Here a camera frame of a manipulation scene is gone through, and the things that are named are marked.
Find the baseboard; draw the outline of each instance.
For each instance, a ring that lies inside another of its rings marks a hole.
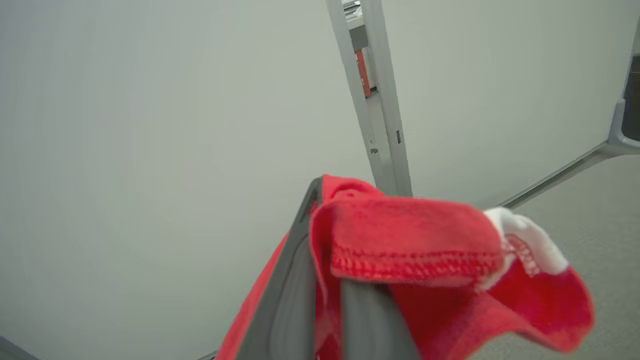
[[[524,195],[526,195],[527,193],[529,193],[530,191],[533,191],[535,189],[537,189],[540,186],[543,186],[545,183],[547,183],[547,181],[553,179],[554,177],[562,174],[563,172],[569,170],[572,166],[574,166],[578,161],[586,158],[587,156],[593,154],[595,151],[597,151],[599,148],[603,147],[604,145],[606,145],[607,142],[602,142],[600,144],[598,144],[596,147],[594,147],[593,149],[589,150],[588,152],[585,152],[584,154],[578,156],[575,160],[573,160],[572,162],[570,162],[569,164],[561,167],[558,171],[555,171],[553,173],[551,173],[549,176],[544,177],[542,180],[536,182],[535,184],[531,185],[530,187],[522,190],[521,192],[517,193],[516,195],[508,198],[507,200],[501,202],[500,204],[498,204],[497,206],[504,206],[505,208],[510,208],[513,206],[513,203],[517,203],[518,199]]]
[[[0,357],[11,360],[38,360],[18,345],[0,336]]]
[[[215,358],[216,358],[216,354],[217,354],[217,353],[218,353],[217,351],[214,351],[214,352],[212,352],[211,354],[209,354],[209,355],[207,355],[207,356],[203,356],[203,357],[201,357],[201,358],[200,358],[200,359],[198,359],[198,360],[211,360],[211,359],[215,359]]]

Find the gray wall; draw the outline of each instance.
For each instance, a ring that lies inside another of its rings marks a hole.
[[[640,20],[638,21],[638,25],[636,26],[636,35],[634,37],[634,55],[640,54]]]
[[[322,173],[372,180],[323,1],[0,1],[0,336],[40,360],[212,352]]]
[[[606,141],[638,0],[384,0],[413,194],[495,206]]]

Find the gray metal bar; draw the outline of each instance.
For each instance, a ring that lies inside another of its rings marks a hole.
[[[412,196],[409,162],[404,146],[404,131],[400,119],[400,105],[398,104],[394,68],[391,62],[387,27],[382,12],[382,0],[362,1],[361,7],[373,62],[369,67],[376,75],[376,86],[387,129],[387,141],[389,142],[397,188],[395,195]]]
[[[364,97],[364,90],[362,89],[360,73],[358,71],[358,65],[356,64],[353,44],[351,43],[351,37],[347,28],[347,20],[344,16],[342,2],[340,0],[325,1],[326,7],[329,10],[329,18],[331,18],[333,32],[335,33],[335,40],[338,43],[340,57],[344,64],[344,72],[347,75],[349,91],[353,98],[353,106],[356,110],[358,123],[360,124],[362,139],[367,149],[367,156],[369,157],[369,164],[376,182],[376,187],[388,195],[395,195],[397,191],[394,176],[393,174],[384,173],[382,168],[380,155],[381,151],[385,151],[386,149],[378,145],[381,140],[376,139],[373,132],[369,108],[367,107],[367,101]]]

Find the red object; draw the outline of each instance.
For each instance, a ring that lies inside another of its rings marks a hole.
[[[364,63],[362,49],[356,50],[356,62],[358,63],[358,71],[360,73],[360,82],[365,96],[371,96],[371,88],[369,87],[369,77],[367,76],[367,66]]]
[[[423,359],[463,359],[509,331],[569,352],[593,326],[589,293],[570,266],[557,275],[530,276],[516,259],[488,291],[477,291],[479,282],[504,267],[506,255],[481,211],[385,197],[365,182],[333,176],[323,177],[322,194],[310,225],[318,274],[315,344],[322,360],[341,358],[341,277],[389,283]],[[216,359],[234,358],[283,243]]]

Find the fabric fold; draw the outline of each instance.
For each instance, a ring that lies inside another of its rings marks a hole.
[[[567,352],[593,326],[588,290],[531,219],[503,208],[386,197],[363,181],[332,176],[323,177],[322,194],[309,232],[322,360],[341,358],[342,278],[388,284],[423,359],[463,359],[510,331]],[[218,358],[233,359],[281,246]]]

